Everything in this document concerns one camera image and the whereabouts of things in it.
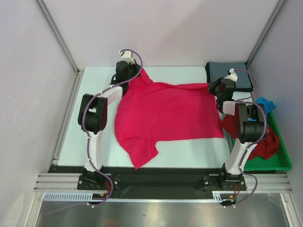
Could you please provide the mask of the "pink t shirt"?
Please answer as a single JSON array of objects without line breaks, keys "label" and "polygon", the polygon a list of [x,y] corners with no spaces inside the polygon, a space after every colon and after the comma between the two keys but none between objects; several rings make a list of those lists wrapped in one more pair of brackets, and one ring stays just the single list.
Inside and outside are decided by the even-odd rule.
[{"label": "pink t shirt", "polygon": [[114,126],[116,139],[135,169],[157,156],[159,141],[224,137],[208,84],[154,82],[144,70],[130,81]]}]

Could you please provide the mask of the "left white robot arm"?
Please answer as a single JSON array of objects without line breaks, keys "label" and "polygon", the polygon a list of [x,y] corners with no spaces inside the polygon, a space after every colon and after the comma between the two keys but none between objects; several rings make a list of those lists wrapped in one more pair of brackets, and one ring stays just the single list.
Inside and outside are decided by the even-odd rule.
[{"label": "left white robot arm", "polygon": [[81,100],[78,124],[87,134],[87,161],[82,172],[83,182],[94,189],[101,188],[106,177],[99,172],[103,168],[101,161],[102,133],[107,125],[108,106],[122,98],[129,89],[129,82],[140,76],[142,66],[136,60],[122,60],[116,63],[116,73],[110,86],[96,95],[84,94]]}]

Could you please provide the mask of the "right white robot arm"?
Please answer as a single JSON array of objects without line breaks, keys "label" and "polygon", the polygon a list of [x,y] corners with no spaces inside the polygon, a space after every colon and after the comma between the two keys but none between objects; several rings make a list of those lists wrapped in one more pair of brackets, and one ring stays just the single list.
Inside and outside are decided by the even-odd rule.
[{"label": "right white robot arm", "polygon": [[268,132],[267,115],[263,104],[234,100],[235,80],[230,76],[208,83],[208,91],[216,97],[219,112],[234,117],[235,143],[228,160],[223,164],[215,183],[222,190],[244,187],[243,170],[249,155]]}]

